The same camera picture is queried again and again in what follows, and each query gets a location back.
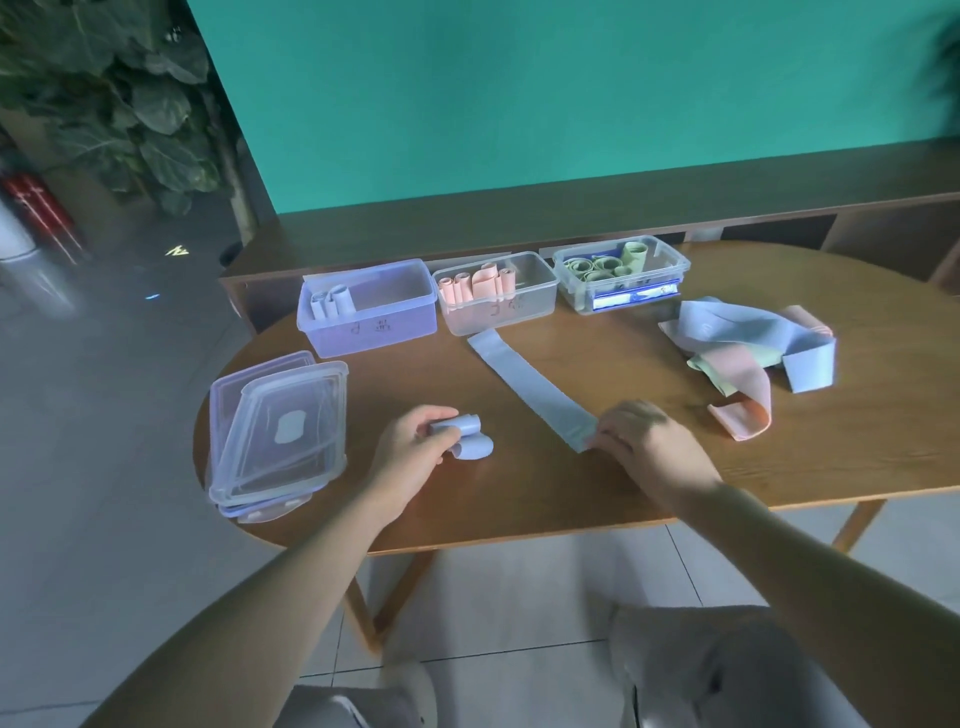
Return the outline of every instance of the wooden table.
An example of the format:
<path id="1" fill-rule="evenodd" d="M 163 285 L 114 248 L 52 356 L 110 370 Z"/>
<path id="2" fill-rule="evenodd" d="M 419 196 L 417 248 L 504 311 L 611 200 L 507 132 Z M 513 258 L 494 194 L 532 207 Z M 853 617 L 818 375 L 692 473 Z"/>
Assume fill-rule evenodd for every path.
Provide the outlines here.
<path id="1" fill-rule="evenodd" d="M 676 300 L 579 316 L 557 301 L 549 317 L 499 330 L 561 390 L 599 414 L 646 399 L 689 427 L 731 484 L 773 509 L 856 503 L 834 545 L 848 551 L 890 497 L 960 487 L 960 308 L 923 283 L 860 261 L 773 244 L 698 244 L 686 298 L 712 295 L 777 310 L 800 303 L 838 338 L 836 383 L 794 395 L 771 370 L 774 422 L 736 443 L 707 412 L 722 400 L 657 329 Z M 222 375 L 310 350 L 289 316 L 253 339 Z M 443 321 L 433 336 L 345 356 L 349 365 L 346 472 L 274 522 L 242 525 L 278 546 L 303 538 L 363 478 L 379 433 L 415 404 L 475 412 L 493 456 L 450 460 L 434 471 L 370 554 L 416 552 L 372 618 L 356 581 L 346 606 L 368 647 L 379 649 L 438 549 L 669 522 L 604 453 L 574 453 Z M 203 480 L 207 403 L 194 429 Z"/>

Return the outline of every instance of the table leg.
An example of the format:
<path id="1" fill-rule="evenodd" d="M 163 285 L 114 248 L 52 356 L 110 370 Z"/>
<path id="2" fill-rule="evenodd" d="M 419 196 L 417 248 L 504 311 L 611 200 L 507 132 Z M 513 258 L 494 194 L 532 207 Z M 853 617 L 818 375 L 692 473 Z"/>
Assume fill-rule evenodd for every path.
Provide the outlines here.
<path id="1" fill-rule="evenodd" d="M 344 608 L 353 623 L 353 628 L 356 629 L 371 654 L 379 655 L 383 651 L 383 643 L 394 626 L 397 615 L 423 579 L 423 575 L 430 568 L 436 555 L 436 551 L 422 551 L 414 556 L 410 566 L 396 582 L 394 590 L 383 602 L 376 617 L 371 617 L 367 600 L 357 580 L 353 579 L 350 582 L 347 593 L 344 595 Z"/>
<path id="2" fill-rule="evenodd" d="M 885 499 L 880 499 L 861 500 L 857 503 L 847 522 L 833 539 L 833 547 L 842 553 L 850 553 L 850 549 L 860 540 L 863 532 L 867 530 L 886 502 Z"/>

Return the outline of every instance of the tiled floor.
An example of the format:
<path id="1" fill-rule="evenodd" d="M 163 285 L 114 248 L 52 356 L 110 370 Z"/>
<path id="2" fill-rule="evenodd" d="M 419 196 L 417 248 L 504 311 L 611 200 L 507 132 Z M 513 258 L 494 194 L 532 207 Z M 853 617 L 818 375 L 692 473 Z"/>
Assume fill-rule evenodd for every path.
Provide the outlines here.
<path id="1" fill-rule="evenodd" d="M 80 272 L 80 321 L 0 302 L 0 381 L 16 383 L 0 389 L 0 728 L 77 726 L 273 553 L 204 502 L 190 460 L 206 387 L 248 338 L 215 280 L 232 238 L 216 206 L 154 226 Z M 162 256 L 177 244 L 191 255 Z M 828 540 L 849 512 L 784 517 Z M 853 555 L 960 610 L 960 495 L 890 504 Z M 374 606 L 405 563 L 364 564 Z M 761 600 L 681 524 L 460 548 L 401 613 L 388 659 L 426 662 L 443 726 L 613 726 L 616 602 Z M 378 668 L 338 612 L 304 682 L 362 687 Z"/>

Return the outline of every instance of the red object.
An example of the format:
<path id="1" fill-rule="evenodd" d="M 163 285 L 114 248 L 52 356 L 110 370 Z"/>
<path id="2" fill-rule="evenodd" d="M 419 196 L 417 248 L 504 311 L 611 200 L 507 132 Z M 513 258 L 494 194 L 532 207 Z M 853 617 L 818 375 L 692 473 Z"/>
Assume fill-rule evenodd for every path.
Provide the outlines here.
<path id="1" fill-rule="evenodd" d="M 77 263 L 85 255 L 84 247 L 74 234 L 73 218 L 43 180 L 20 172 L 0 179 L 0 184 L 23 209 L 34 231 L 52 238 L 70 262 Z"/>

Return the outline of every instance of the green wall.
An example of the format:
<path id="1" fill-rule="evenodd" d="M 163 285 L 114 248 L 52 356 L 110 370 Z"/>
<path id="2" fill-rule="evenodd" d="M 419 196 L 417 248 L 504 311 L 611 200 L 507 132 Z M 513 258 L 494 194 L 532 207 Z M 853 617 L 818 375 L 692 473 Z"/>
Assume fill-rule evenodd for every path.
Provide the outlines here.
<path id="1" fill-rule="evenodd" d="M 932 0 L 191 0 L 279 212 L 936 136 Z"/>

